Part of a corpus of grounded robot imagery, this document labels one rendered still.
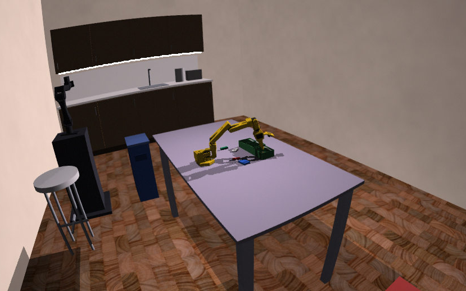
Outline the green bin rack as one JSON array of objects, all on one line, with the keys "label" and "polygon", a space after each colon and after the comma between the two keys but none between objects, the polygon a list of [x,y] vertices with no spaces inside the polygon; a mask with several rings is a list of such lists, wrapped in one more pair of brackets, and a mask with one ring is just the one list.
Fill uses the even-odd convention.
[{"label": "green bin rack", "polygon": [[242,140],[239,140],[238,142],[239,142],[239,147],[251,153],[252,155],[258,157],[261,160],[274,157],[274,149],[264,144],[264,150],[262,150],[259,145],[259,142],[251,138],[242,139]]}]

